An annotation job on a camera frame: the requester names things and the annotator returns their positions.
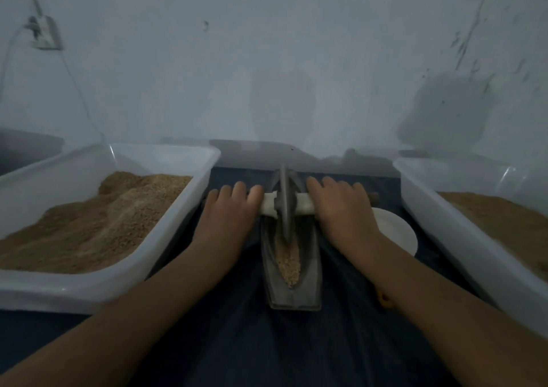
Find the person's left forearm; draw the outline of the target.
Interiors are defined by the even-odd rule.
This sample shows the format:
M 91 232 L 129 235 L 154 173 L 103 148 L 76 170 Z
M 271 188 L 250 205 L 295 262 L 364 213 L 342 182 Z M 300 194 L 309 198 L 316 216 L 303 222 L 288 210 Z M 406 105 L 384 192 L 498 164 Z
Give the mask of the person's left forearm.
M 191 243 L 145 282 L 0 376 L 0 387 L 125 387 L 154 344 L 232 269 L 241 248 Z

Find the iron grinding wheel with handle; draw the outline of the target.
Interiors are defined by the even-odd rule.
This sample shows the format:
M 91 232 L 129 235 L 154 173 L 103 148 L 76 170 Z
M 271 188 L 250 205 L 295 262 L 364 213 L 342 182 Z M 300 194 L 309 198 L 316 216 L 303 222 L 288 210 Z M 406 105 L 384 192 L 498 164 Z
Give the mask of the iron grinding wheel with handle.
M 298 216 L 315 216 L 323 233 L 339 249 L 374 245 L 381 239 L 369 194 L 360 183 L 322 182 L 309 176 L 306 192 L 290 190 L 289 173 L 279 172 L 279 190 L 267 193 L 260 185 L 245 183 L 212 189 L 203 202 L 193 243 L 205 247 L 234 246 L 240 249 L 260 215 L 273 214 L 281 221 L 282 236 L 289 241 Z

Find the person's right forearm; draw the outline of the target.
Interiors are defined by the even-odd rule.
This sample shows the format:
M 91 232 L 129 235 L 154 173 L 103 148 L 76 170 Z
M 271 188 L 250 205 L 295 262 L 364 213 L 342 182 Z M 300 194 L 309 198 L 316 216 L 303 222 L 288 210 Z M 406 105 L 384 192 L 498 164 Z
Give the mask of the person's right forearm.
M 548 387 L 548 341 L 381 234 L 340 250 L 428 340 L 466 387 Z

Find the white plastic bin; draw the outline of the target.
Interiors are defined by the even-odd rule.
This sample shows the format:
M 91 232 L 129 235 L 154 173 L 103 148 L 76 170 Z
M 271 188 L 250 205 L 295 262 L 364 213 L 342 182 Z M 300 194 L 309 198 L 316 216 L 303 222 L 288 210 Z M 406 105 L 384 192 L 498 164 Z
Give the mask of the white plastic bin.
M 37 221 L 49 208 L 83 201 L 117 170 L 140 176 L 192 176 L 182 194 L 127 258 L 92 273 L 0 270 L 0 309 L 93 314 L 161 267 L 221 157 L 213 146 L 96 144 L 0 176 L 0 238 Z
M 548 339 L 548 282 L 439 192 L 503 197 L 548 215 L 548 171 L 487 160 L 398 158 L 404 208 L 477 294 Z

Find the white wall socket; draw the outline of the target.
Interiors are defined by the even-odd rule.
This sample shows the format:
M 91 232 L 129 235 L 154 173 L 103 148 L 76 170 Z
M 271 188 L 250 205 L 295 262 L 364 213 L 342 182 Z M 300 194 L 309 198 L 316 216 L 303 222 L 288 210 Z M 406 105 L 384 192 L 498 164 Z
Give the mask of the white wall socket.
M 29 17 L 26 28 L 33 33 L 32 48 L 42 51 L 63 51 L 64 45 L 59 28 L 50 16 Z

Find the layer of brown ground grain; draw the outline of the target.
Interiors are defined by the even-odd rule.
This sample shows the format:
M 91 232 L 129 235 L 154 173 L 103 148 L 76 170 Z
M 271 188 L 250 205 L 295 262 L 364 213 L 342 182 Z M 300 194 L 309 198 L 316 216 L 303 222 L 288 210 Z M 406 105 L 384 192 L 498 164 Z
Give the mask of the layer of brown ground grain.
M 497 196 L 472 192 L 438 194 L 548 283 L 548 217 Z

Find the gray metal boat-shaped grinding trough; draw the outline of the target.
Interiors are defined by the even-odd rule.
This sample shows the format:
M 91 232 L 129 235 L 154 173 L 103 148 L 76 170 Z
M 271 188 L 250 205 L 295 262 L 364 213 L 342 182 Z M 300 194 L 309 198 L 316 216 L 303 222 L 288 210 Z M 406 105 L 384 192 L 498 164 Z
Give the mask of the gray metal boat-shaped grinding trough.
M 260 246 L 266 298 L 275 310 L 319 311 L 322 296 L 322 265 L 315 208 L 299 175 L 281 167 L 274 172 L 260 210 Z M 275 233 L 281 224 L 286 241 L 296 234 L 300 250 L 300 278 L 289 288 L 278 269 Z

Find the white round bowl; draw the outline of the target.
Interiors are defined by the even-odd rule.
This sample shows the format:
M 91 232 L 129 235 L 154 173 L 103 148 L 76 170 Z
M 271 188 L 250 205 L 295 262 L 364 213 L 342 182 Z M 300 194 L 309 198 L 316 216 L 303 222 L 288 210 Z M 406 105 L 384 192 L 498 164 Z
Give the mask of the white round bowl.
M 400 216 L 381 208 L 372 208 L 380 232 L 415 257 L 419 244 L 415 231 Z

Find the dark blue table cloth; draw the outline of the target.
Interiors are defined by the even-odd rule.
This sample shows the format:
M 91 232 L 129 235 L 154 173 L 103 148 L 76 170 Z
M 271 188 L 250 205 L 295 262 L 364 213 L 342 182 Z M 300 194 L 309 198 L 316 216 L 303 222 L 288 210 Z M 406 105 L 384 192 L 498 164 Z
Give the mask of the dark blue table cloth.
M 416 259 L 477 295 L 404 210 L 400 179 L 335 175 L 380 194 L 414 230 Z M 459 387 L 421 332 L 319 238 L 319 312 L 266 300 L 258 224 L 228 275 L 159 340 L 127 387 Z M 0 374 L 87 317 L 0 310 Z

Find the person's right hand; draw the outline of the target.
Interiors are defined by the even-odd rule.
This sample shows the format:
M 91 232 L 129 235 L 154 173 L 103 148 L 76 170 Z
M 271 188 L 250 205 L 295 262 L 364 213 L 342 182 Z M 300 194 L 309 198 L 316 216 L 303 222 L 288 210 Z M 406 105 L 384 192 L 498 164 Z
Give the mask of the person's right hand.
M 314 205 L 316 217 L 327 240 L 345 258 L 357 261 L 380 238 L 372 206 L 361 207 L 353 198 L 351 184 L 339 181 L 339 198 L 334 204 L 324 204 L 323 183 L 309 176 L 306 187 Z

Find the person's left hand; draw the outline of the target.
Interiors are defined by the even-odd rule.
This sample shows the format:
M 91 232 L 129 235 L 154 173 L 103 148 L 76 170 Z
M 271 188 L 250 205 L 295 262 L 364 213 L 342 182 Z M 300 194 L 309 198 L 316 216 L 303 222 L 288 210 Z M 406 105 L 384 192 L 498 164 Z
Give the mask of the person's left hand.
M 233 186 L 223 185 L 216 207 L 202 210 L 192 239 L 192 247 L 204 253 L 214 264 L 230 269 L 241 255 L 243 245 L 254 227 L 264 199 L 264 189 L 254 185 L 247 190 L 248 206 L 233 208 L 231 192 Z

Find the crushed grain in trough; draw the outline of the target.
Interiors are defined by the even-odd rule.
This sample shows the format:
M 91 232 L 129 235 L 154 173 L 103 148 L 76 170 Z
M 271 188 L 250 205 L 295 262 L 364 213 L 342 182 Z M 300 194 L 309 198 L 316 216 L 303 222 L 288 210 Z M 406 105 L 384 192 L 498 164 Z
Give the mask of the crushed grain in trough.
M 282 225 L 278 224 L 273 251 L 284 282 L 289 288 L 293 288 L 299 281 L 301 271 L 300 250 L 296 234 L 293 234 L 289 242 L 286 241 Z

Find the heap of brown coarse grain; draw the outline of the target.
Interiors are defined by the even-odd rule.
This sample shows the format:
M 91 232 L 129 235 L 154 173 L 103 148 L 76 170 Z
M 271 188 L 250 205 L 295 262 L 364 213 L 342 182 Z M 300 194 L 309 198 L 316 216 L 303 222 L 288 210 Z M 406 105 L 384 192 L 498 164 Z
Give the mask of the heap of brown coarse grain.
M 96 196 L 56 205 L 0 239 L 0 270 L 78 274 L 112 266 L 137 249 L 192 178 L 116 171 Z

